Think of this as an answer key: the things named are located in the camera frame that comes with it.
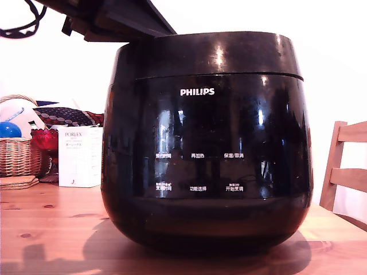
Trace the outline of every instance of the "wooden chair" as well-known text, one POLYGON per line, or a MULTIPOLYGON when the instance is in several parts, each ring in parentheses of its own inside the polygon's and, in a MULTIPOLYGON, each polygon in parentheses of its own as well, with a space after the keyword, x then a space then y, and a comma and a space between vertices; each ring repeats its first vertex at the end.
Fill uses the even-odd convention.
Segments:
MULTIPOLYGON (((352 125, 342 121, 335 122, 320 200, 320 205, 329 211, 334 208, 337 185, 367 193, 366 169, 340 169, 344 142, 367 142, 367 121, 352 125)), ((367 231, 365 223, 352 217, 337 215, 367 231)))

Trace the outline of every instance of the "wooden table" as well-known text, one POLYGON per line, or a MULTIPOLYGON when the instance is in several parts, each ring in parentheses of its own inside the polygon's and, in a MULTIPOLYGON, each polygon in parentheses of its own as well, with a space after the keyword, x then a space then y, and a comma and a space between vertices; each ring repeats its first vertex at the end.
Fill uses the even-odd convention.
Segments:
POLYGON ((312 205, 289 240, 256 256, 157 253, 108 219, 100 187, 1 192, 1 274, 367 274, 367 233, 312 205))

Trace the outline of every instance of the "black rice cooker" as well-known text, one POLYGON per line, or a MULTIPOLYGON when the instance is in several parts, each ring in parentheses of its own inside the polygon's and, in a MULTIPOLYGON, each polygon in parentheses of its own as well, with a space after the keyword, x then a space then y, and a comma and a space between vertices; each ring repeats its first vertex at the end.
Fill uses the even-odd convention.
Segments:
POLYGON ((292 236, 313 175, 291 41, 261 32, 149 38, 118 51, 103 201, 143 245, 253 250, 292 236))

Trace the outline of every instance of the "white wall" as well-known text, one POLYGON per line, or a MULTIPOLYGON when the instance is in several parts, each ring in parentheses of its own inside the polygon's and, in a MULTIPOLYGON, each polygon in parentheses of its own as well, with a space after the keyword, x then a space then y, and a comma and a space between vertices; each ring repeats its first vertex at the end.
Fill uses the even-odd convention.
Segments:
MULTIPOLYGON (((28 23, 22 0, 2 3, 2 28, 28 23)), ((365 1, 153 0, 179 34, 254 30, 280 33, 295 46, 305 79, 314 161, 314 202, 321 196, 335 120, 367 120, 365 1)), ((64 16, 48 10, 36 36, 0 39, 0 91, 67 102, 102 112, 115 51, 61 33, 64 16)), ((367 168, 367 147, 346 145, 343 167, 367 168)), ((367 195, 338 187, 335 211, 367 221, 367 195)))

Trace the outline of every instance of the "red glass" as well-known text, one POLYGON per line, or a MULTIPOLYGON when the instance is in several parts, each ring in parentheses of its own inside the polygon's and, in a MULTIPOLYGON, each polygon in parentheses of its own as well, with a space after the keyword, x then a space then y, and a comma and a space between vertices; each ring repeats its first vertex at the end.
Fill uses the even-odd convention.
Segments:
POLYGON ((32 129, 32 142, 43 152, 51 157, 51 170, 48 175, 41 178, 40 182, 57 183, 58 182, 58 131, 32 129))

